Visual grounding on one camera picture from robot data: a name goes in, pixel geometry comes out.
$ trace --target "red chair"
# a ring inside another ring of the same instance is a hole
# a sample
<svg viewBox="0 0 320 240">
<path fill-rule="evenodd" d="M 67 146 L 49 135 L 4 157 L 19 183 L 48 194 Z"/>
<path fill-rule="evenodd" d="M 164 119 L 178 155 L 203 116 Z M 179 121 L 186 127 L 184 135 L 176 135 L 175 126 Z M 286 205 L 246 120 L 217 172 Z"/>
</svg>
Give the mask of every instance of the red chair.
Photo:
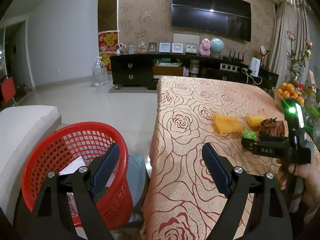
<svg viewBox="0 0 320 240">
<path fill-rule="evenodd" d="M 2 101 L 0 101 L 0 106 L 5 106 L 16 94 L 12 77 L 7 78 L 0 84 L 0 92 L 3 98 Z"/>
</svg>

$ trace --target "white cushion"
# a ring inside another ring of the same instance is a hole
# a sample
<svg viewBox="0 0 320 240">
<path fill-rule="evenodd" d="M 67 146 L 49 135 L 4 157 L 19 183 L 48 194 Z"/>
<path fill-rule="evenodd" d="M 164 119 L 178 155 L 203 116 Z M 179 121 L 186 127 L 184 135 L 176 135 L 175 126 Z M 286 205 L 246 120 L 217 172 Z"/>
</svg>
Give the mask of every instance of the white cushion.
<svg viewBox="0 0 320 240">
<path fill-rule="evenodd" d="M 60 124 L 55 106 L 17 106 L 0 112 L 0 206 L 9 221 L 13 221 L 27 158 Z"/>
</svg>

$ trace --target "globe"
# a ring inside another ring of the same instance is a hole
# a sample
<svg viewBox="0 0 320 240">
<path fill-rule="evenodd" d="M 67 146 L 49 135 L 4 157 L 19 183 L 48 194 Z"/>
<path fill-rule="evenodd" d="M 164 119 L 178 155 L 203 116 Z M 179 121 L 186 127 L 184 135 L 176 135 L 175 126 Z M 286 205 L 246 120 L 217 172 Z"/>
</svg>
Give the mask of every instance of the globe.
<svg viewBox="0 0 320 240">
<path fill-rule="evenodd" d="M 211 51 L 214 54 L 220 54 L 224 50 L 223 41 L 218 38 L 214 38 L 211 40 L 210 47 L 211 47 Z"/>
</svg>

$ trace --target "tv screen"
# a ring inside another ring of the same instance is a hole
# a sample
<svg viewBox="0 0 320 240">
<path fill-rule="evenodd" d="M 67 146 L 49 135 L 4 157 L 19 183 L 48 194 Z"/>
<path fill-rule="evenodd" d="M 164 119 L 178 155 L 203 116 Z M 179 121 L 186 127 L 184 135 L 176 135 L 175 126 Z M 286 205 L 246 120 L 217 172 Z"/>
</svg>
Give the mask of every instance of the tv screen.
<svg viewBox="0 0 320 240">
<path fill-rule="evenodd" d="M 172 0 L 171 25 L 251 41 L 250 3 L 243 0 Z"/>
</svg>

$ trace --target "tablecloth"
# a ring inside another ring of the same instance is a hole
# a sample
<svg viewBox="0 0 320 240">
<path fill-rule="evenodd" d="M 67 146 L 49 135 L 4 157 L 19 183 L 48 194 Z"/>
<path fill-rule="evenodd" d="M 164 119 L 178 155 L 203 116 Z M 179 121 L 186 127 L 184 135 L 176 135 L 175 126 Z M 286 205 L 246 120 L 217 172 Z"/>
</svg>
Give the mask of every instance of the tablecloth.
<svg viewBox="0 0 320 240">
<path fill-rule="evenodd" d="M 212 125 L 215 113 L 249 115 L 284 120 L 275 101 L 262 89 L 246 84 L 189 77 L 163 76 L 157 86 L 158 109 L 150 147 L 153 167 L 143 207 L 147 240 L 204 240 L 226 203 L 201 157 L 210 142 L 219 155 L 248 173 L 277 173 L 274 159 L 244 151 L 239 133 L 218 134 Z M 319 164 L 319 152 L 316 152 Z M 244 232 L 253 195 L 249 194 L 235 238 Z"/>
</svg>

